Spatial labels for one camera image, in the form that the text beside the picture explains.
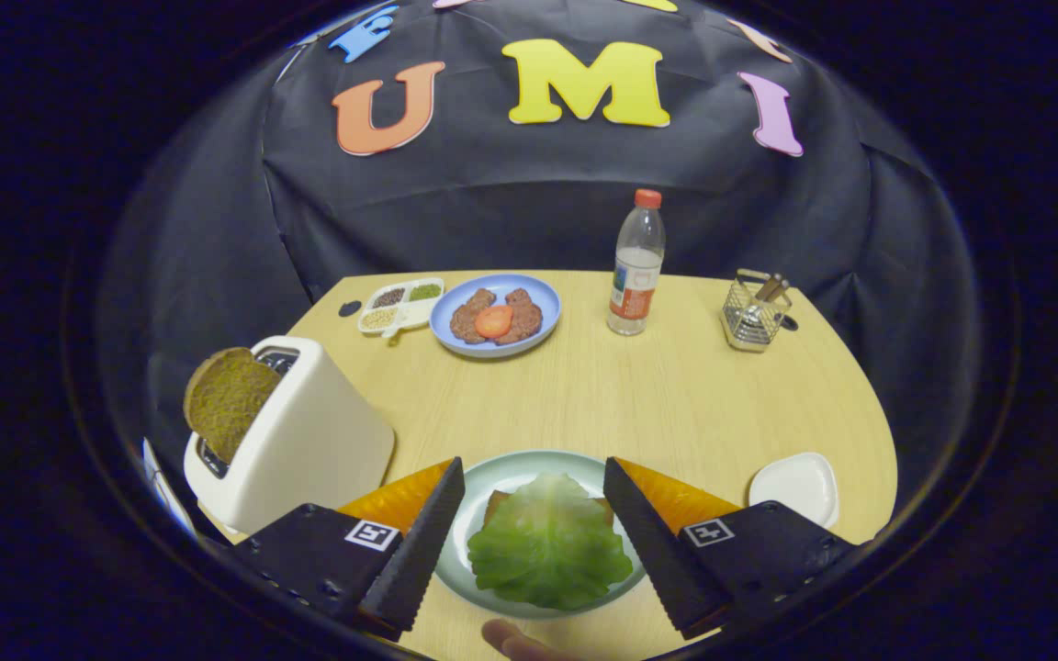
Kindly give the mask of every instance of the white toaster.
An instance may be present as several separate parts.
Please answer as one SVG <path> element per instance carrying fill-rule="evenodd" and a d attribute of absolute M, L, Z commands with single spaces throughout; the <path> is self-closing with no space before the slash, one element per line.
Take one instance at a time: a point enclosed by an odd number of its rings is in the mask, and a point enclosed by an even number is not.
<path fill-rule="evenodd" d="M 336 508 L 382 484 L 394 429 L 314 339 L 274 336 L 252 348 L 282 373 L 231 464 L 198 433 L 184 470 L 198 501 L 230 532 L 254 534 L 299 504 Z"/>

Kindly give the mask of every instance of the bread slice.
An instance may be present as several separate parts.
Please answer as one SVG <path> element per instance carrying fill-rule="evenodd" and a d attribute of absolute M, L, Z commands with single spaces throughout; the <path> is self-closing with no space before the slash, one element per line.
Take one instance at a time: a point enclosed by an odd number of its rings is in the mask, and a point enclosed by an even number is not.
<path fill-rule="evenodd" d="M 280 373 L 257 363 L 248 348 L 215 352 L 202 361 L 185 385 L 185 423 L 206 439 L 211 452 L 231 463 L 280 379 Z"/>

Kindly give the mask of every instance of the blue letter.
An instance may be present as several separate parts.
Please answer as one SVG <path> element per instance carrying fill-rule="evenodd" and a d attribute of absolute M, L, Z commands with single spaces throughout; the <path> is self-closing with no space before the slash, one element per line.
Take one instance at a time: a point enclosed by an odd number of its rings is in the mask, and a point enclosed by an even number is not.
<path fill-rule="evenodd" d="M 399 7 L 390 5 L 390 7 L 373 12 L 365 21 L 353 25 L 351 29 L 345 31 L 345 33 L 342 33 L 341 37 L 330 41 L 329 50 L 332 50 L 334 45 L 340 45 L 341 50 L 345 51 L 345 63 L 352 62 L 354 59 L 360 58 L 362 53 L 372 49 L 375 43 L 389 37 L 390 31 L 385 29 L 394 23 L 394 18 L 388 17 L 386 14 L 394 14 L 398 11 Z"/>

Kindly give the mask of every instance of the plastic bottle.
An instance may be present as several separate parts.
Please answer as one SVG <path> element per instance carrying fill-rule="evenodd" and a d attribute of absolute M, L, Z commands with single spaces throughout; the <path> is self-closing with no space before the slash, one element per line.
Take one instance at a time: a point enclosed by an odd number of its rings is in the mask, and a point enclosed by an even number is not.
<path fill-rule="evenodd" d="M 657 191 L 635 191 L 635 208 L 626 214 L 615 246 L 615 279 L 609 292 L 606 326 L 621 335 L 642 333 L 651 312 L 651 296 L 664 260 L 664 223 Z"/>

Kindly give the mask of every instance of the foam letter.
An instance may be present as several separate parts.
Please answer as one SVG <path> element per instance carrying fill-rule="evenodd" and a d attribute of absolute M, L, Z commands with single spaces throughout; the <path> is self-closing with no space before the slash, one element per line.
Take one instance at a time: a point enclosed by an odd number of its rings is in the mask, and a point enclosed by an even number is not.
<path fill-rule="evenodd" d="M 776 56 L 776 58 L 781 59 L 782 62 L 789 63 L 792 61 L 789 55 L 786 55 L 782 51 L 778 51 L 776 49 L 778 42 L 769 40 L 767 35 L 761 34 L 759 31 L 751 29 L 750 25 L 744 24 L 741 21 L 734 21 L 733 18 L 728 18 L 727 20 L 729 20 L 731 24 L 737 25 L 738 29 L 741 29 L 742 34 L 746 35 L 746 38 L 753 42 L 753 45 L 759 47 L 759 49 L 764 50 L 769 55 Z"/>
<path fill-rule="evenodd" d="M 801 157 L 803 146 L 795 140 L 795 129 L 790 126 L 790 111 L 786 109 L 786 97 L 789 92 L 777 82 L 762 78 L 760 75 L 737 72 L 741 79 L 746 80 L 753 99 L 756 100 L 756 116 L 759 126 L 753 129 L 753 139 L 763 147 L 782 151 L 791 157 Z"/>
<path fill-rule="evenodd" d="M 342 33 L 341 37 L 330 41 L 329 50 L 332 50 L 334 45 L 340 45 L 341 50 L 345 51 L 345 63 L 347 65 L 361 58 L 362 53 L 372 49 L 383 38 L 389 37 L 390 31 L 385 29 L 394 23 L 394 18 L 386 14 L 394 14 L 398 11 L 399 7 L 391 4 L 390 7 L 373 12 L 365 21 L 353 25 Z"/>
<path fill-rule="evenodd" d="M 338 109 L 338 143 L 347 154 L 368 157 L 402 147 L 419 136 L 432 122 L 435 109 L 435 75 L 443 62 L 425 62 L 400 71 L 396 80 L 407 84 L 407 111 L 386 129 L 375 129 L 371 106 L 373 91 L 382 80 L 367 80 L 332 97 Z"/>
<path fill-rule="evenodd" d="M 625 3 L 642 4 L 644 7 L 652 7 L 653 10 L 659 10 L 660 12 L 675 12 L 679 7 L 676 4 L 669 3 L 668 0 L 623 0 Z"/>
<path fill-rule="evenodd" d="M 656 62 L 660 51 L 639 43 L 616 41 L 603 49 L 589 68 L 552 38 L 527 38 L 500 50 L 517 61 L 521 102 L 509 110 L 512 124 L 558 122 L 562 108 L 549 100 L 549 88 L 585 121 L 612 89 L 603 116 L 615 124 L 668 126 L 672 117 L 659 107 Z"/>

